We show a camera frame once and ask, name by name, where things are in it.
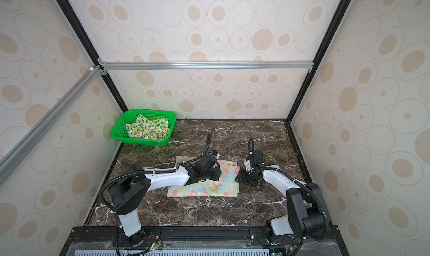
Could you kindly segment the pastel floral skirt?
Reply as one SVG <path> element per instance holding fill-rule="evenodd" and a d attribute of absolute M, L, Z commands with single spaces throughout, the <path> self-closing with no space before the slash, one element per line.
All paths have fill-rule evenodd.
<path fill-rule="evenodd" d="M 219 160 L 221 176 L 219 181 L 206 180 L 188 186 L 171 186 L 167 196 L 174 197 L 237 197 L 239 184 L 235 179 L 240 166 L 237 162 Z"/>

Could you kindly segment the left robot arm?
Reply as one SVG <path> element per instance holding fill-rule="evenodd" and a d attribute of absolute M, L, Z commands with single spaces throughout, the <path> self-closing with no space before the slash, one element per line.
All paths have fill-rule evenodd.
<path fill-rule="evenodd" d="M 125 236 L 132 237 L 142 229 L 138 207 L 147 192 L 206 180 L 219 181 L 218 158 L 218 152 L 210 150 L 170 169 L 143 169 L 139 164 L 133 164 L 124 174 L 102 186 L 99 200 L 114 212 L 116 223 Z"/>

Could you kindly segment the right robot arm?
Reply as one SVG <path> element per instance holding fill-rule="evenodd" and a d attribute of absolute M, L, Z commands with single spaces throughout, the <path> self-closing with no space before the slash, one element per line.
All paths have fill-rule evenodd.
<path fill-rule="evenodd" d="M 332 220 L 317 184 L 293 178 L 281 167 L 266 161 L 260 150 L 248 152 L 244 165 L 235 179 L 237 183 L 256 187 L 260 181 L 265 181 L 287 200 L 287 214 L 269 223 L 274 236 L 310 237 L 316 241 L 329 237 Z"/>

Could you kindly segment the lemon print folded skirt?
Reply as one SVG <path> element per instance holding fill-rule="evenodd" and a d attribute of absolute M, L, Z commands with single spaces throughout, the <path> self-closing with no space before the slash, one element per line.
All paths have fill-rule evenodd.
<path fill-rule="evenodd" d="M 125 129 L 130 138 L 147 140 L 163 140 L 170 132 L 167 118 L 149 120 L 144 115 L 138 115 L 134 123 L 125 125 Z"/>

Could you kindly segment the green plastic basket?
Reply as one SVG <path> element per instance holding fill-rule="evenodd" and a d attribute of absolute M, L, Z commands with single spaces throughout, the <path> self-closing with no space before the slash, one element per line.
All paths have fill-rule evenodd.
<path fill-rule="evenodd" d="M 110 134 L 126 144 L 166 146 L 176 120 L 169 111 L 131 109 L 119 117 Z"/>

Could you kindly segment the horizontal aluminium back rail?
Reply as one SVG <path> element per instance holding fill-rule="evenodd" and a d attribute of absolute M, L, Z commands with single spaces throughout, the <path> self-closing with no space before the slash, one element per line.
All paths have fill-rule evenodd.
<path fill-rule="evenodd" d="M 312 61 L 102 62 L 106 70 L 312 69 Z"/>

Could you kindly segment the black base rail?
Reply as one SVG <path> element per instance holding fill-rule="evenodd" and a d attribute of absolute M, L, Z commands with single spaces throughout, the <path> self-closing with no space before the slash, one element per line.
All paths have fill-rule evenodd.
<path fill-rule="evenodd" d="M 347 256 L 338 227 L 295 234 L 285 220 L 264 226 L 144 226 L 132 237 L 114 226 L 73 228 L 62 256 Z"/>

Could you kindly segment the black right corner post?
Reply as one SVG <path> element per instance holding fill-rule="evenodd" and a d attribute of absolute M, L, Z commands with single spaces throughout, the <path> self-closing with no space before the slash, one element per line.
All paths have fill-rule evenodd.
<path fill-rule="evenodd" d="M 324 58 L 324 56 L 326 55 L 328 48 L 348 10 L 348 7 L 350 6 L 352 0 L 340 0 L 338 7 L 336 8 L 333 18 L 331 19 L 328 29 L 324 35 L 324 37 L 322 38 L 321 44 L 318 48 L 318 51 L 314 57 L 313 60 L 313 67 L 310 70 L 310 72 L 308 72 L 308 74 L 306 75 L 305 80 L 303 81 L 301 88 L 299 90 L 299 93 L 297 94 L 297 97 L 292 105 L 292 108 L 288 114 L 288 117 L 286 119 L 286 125 L 290 125 L 295 114 L 297 113 L 306 93 L 307 90 L 309 89 L 310 84 L 312 83 L 312 80 L 317 72 L 317 70 L 319 69 L 322 60 Z"/>

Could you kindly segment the black corner post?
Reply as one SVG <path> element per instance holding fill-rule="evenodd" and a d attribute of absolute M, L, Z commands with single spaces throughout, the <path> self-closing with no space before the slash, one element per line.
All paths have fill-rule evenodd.
<path fill-rule="evenodd" d="M 305 80 L 303 81 L 301 88 L 299 90 L 299 93 L 297 94 L 297 97 L 292 105 L 292 108 L 288 114 L 288 117 L 286 119 L 286 125 L 290 125 L 295 114 L 297 113 L 306 93 L 307 90 L 309 89 L 310 84 L 312 83 L 312 80 L 317 72 L 317 70 L 319 69 L 322 60 L 324 58 L 324 56 L 326 55 L 328 48 L 348 10 L 348 7 L 350 6 L 352 0 L 340 0 L 338 7 L 336 8 L 333 18 L 331 19 L 328 29 L 324 35 L 324 37 L 322 38 L 321 44 L 318 48 L 318 51 L 314 57 L 313 60 L 313 67 L 310 70 L 310 72 L 308 72 L 308 74 L 306 75 Z"/>
<path fill-rule="evenodd" d="M 123 100 L 122 96 L 119 93 L 119 90 L 114 84 L 113 79 L 111 78 L 109 73 L 104 69 L 104 67 L 101 65 L 101 62 L 99 61 L 100 56 L 97 53 L 93 45 L 93 42 L 89 38 L 86 30 L 82 26 L 82 23 L 79 20 L 78 16 L 76 15 L 76 12 L 73 9 L 72 5 L 70 4 L 69 0 L 55 0 L 55 1 L 57 2 L 64 16 L 66 17 L 69 25 L 73 29 L 74 33 L 79 39 L 84 50 L 88 54 L 90 60 L 93 62 L 94 65 L 100 66 L 102 68 L 103 72 L 101 74 L 101 77 L 104 81 L 104 84 L 107 86 L 108 90 L 113 96 L 115 102 L 117 103 L 118 107 L 123 113 L 128 111 L 129 109 L 127 108 L 125 101 Z"/>

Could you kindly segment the diagonal aluminium left rail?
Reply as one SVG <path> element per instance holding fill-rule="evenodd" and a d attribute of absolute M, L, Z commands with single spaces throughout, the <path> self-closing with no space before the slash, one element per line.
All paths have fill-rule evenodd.
<path fill-rule="evenodd" d="M 62 115 L 88 87 L 93 79 L 101 74 L 101 66 L 95 65 L 89 70 L 42 119 L 4 156 L 1 160 L 1 183 L 13 173 L 16 167 L 32 151 L 36 144 L 55 125 Z"/>

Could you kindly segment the black left corner post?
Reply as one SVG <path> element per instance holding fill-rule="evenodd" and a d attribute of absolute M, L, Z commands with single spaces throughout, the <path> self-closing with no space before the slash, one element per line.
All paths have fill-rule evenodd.
<path fill-rule="evenodd" d="M 104 69 L 104 67 L 101 65 L 101 62 L 99 61 L 100 56 L 97 53 L 93 45 L 93 42 L 89 38 L 86 30 L 82 26 L 82 23 L 79 20 L 78 16 L 76 15 L 76 12 L 73 9 L 72 5 L 70 4 L 69 0 L 55 0 L 55 1 L 57 2 L 64 16 L 66 17 L 69 25 L 73 29 L 74 33 L 79 39 L 84 50 L 88 54 L 90 60 L 93 62 L 94 65 L 100 66 L 102 68 L 103 72 L 101 74 L 101 77 L 104 81 L 104 84 L 107 86 L 108 90 L 113 96 L 115 102 L 117 103 L 118 107 L 123 113 L 128 111 L 129 109 L 127 108 L 125 101 L 123 100 L 122 96 L 119 93 L 119 90 L 114 84 L 113 79 L 111 78 L 109 73 Z"/>

